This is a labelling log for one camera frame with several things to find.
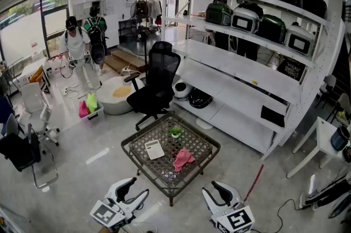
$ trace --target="red stick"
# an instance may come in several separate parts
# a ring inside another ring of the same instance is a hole
[[[244,202],[246,202],[246,200],[248,199],[248,196],[251,194],[252,189],[254,188],[256,182],[258,181],[258,178],[259,178],[259,176],[261,175],[263,166],[264,166],[264,164],[262,164],[261,168],[259,169],[259,172],[258,172],[258,174],[257,174],[257,176],[256,176],[256,178],[255,178],[255,180],[254,180],[254,182],[253,182],[253,184],[252,184],[250,190],[248,191],[248,193],[247,193],[247,195],[246,195],[246,197],[245,197],[245,199],[244,199]]]

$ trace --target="ceiling light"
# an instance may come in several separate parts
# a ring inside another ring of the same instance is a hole
[[[42,3],[44,3],[44,2],[48,2],[48,1],[50,1],[50,0],[44,0],[44,1],[42,1]],[[39,2],[39,3],[34,4],[34,6],[37,6],[37,5],[40,5],[40,2]]]
[[[13,15],[8,16],[6,19],[4,19],[4,20],[0,21],[0,24],[2,24],[4,21],[8,20],[9,18],[13,17],[15,14],[17,14],[17,13],[14,13]]]

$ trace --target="white t-shirt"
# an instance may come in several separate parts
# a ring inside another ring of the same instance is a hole
[[[84,57],[84,51],[86,50],[86,44],[90,43],[89,36],[87,33],[82,30],[82,35],[79,33],[78,27],[76,27],[76,36],[70,36],[70,33],[67,30],[67,44],[65,33],[61,36],[60,41],[60,51],[61,53],[69,51],[69,54],[75,60],[80,60]]]

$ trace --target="desk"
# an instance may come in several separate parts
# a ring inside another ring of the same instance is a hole
[[[181,127],[180,137],[173,139],[169,130],[175,125]],[[158,139],[165,153],[163,157],[150,160],[145,143]],[[201,131],[185,122],[173,112],[169,112],[144,129],[136,132],[121,143],[123,151],[163,194],[169,198],[173,206],[173,198],[188,186],[219,152],[220,144]],[[178,152],[186,148],[195,161],[183,166],[180,172],[175,172],[173,162]]]
[[[47,61],[48,61],[48,58],[42,58],[42,59],[40,59],[40,60],[37,60],[37,61],[35,61],[35,62],[33,62],[33,63],[31,63],[31,64],[28,64],[24,69],[23,69],[23,71],[22,71],[22,75],[21,75],[21,79],[23,79],[23,78],[30,78],[32,75],[33,75],[33,73],[35,73],[38,69],[39,69],[39,67],[41,67],[41,66],[43,66],[43,76],[44,76],[44,78],[45,78],[45,81],[48,83],[48,85],[50,86],[50,82],[49,82],[49,79],[48,79],[48,77],[47,77],[47,75],[46,75],[46,73],[45,73],[45,69],[44,69],[44,67],[45,67],[45,65],[46,65],[46,63],[47,63]]]
[[[295,154],[297,150],[306,142],[306,140],[311,136],[312,132],[317,130],[317,146],[310,152],[307,157],[301,161],[293,170],[287,174],[287,178],[292,177],[296,174],[303,166],[305,166],[314,155],[318,153],[318,151],[322,151],[326,154],[326,156],[321,160],[319,167],[324,167],[332,158],[337,158],[339,160],[344,160],[342,156],[342,151],[336,151],[334,147],[331,145],[330,138],[333,133],[336,131],[336,127],[332,124],[328,123],[324,119],[317,117],[316,122],[312,125],[311,129],[307,132],[307,134],[302,138],[302,140],[296,145],[293,149],[292,153]]]

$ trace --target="black cap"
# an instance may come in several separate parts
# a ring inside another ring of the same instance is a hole
[[[66,19],[66,29],[69,31],[75,30],[77,27],[77,19],[75,16],[70,16]]]
[[[97,16],[98,15],[98,9],[96,6],[90,7],[89,15],[90,16]]]

